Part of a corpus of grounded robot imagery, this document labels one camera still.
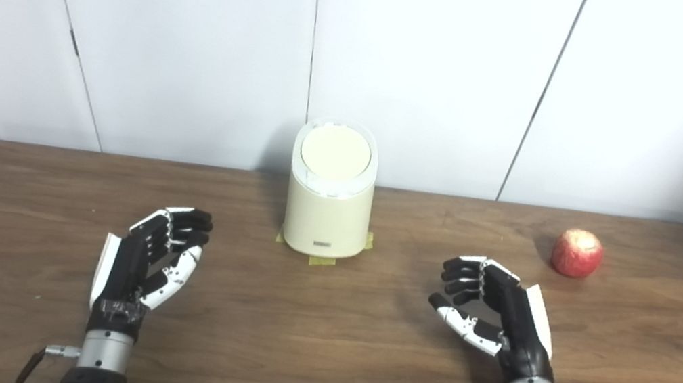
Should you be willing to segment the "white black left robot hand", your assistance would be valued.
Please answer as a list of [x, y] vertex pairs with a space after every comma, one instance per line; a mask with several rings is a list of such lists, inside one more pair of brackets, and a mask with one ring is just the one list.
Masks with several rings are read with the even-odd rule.
[[170, 206], [109, 233], [89, 297], [87, 331], [139, 340], [144, 316], [178, 293], [193, 275], [213, 230], [212, 215]]

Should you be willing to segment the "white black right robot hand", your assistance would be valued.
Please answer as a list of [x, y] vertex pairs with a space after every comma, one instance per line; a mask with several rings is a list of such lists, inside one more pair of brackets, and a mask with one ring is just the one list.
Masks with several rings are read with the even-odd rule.
[[428, 301], [451, 330], [495, 357], [505, 383], [540, 377], [555, 382], [549, 319], [538, 286], [486, 256], [457, 256], [442, 264], [442, 291]]

